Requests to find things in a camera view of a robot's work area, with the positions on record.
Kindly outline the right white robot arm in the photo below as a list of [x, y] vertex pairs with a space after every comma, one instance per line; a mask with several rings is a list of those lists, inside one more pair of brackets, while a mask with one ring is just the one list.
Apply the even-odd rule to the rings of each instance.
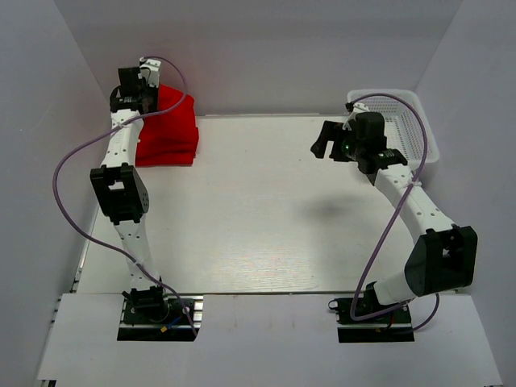
[[415, 298], [472, 284], [477, 233], [440, 211], [419, 184], [408, 160], [399, 150], [388, 148], [381, 114], [363, 112], [353, 114], [344, 123], [324, 122], [310, 150], [322, 159], [328, 148], [332, 160], [356, 163], [359, 171], [393, 205], [393, 216], [373, 255], [378, 255], [397, 219], [403, 221], [414, 241], [399, 273], [372, 283], [366, 281], [365, 274], [361, 275], [349, 306], [353, 322], [380, 322]]

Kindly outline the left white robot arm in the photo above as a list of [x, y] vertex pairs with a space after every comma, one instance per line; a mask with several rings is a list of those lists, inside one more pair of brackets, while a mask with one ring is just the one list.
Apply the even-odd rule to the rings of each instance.
[[102, 213], [114, 226], [130, 273], [134, 303], [152, 321], [169, 316], [170, 301], [163, 297], [161, 276], [154, 268], [145, 218], [150, 206], [148, 191], [135, 166], [142, 114], [157, 111], [160, 87], [159, 60], [141, 58], [137, 67], [118, 70], [119, 86], [110, 95], [112, 132], [101, 166], [90, 171], [90, 181]]

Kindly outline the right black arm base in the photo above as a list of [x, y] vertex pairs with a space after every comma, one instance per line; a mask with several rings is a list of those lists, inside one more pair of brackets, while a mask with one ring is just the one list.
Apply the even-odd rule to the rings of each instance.
[[339, 343], [414, 342], [412, 318], [407, 306], [364, 321], [351, 318], [352, 298], [334, 298], [327, 306], [336, 315]]

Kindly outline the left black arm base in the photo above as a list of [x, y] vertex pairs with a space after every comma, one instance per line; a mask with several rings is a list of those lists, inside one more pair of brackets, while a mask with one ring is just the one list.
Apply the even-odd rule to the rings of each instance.
[[119, 342], [193, 342], [197, 338], [203, 297], [177, 298], [157, 287], [122, 295]]

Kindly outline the folded red t shirt stack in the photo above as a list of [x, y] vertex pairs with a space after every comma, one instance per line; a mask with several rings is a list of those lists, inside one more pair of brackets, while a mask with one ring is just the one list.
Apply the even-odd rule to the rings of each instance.
[[191, 166], [198, 141], [195, 124], [146, 122], [139, 135], [135, 164], [137, 167]]

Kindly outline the white plastic basket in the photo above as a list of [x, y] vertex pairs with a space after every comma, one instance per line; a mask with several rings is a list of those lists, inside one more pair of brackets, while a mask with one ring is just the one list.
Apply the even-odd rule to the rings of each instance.
[[[428, 141], [427, 158], [419, 179], [423, 184], [428, 184], [439, 163], [439, 149], [417, 94], [407, 89], [355, 89], [347, 93], [347, 100], [351, 102], [368, 94], [391, 94], [404, 100], [418, 112]], [[412, 111], [401, 102], [385, 96], [365, 98], [360, 103], [366, 105], [370, 111], [384, 116], [388, 147], [398, 149], [415, 172], [423, 155], [424, 143], [421, 127]]]

